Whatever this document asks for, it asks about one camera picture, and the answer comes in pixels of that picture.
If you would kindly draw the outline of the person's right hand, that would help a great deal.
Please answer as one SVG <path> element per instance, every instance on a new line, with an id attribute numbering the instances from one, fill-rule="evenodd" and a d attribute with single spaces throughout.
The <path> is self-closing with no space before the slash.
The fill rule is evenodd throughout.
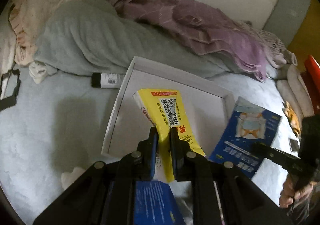
<path id="1" fill-rule="evenodd" d="M 293 181 L 288 175 L 280 193 L 279 206 L 288 208 L 294 201 L 306 200 L 312 193 L 314 185 L 316 185 L 316 182 L 310 182 L 302 189 L 295 191 Z"/>

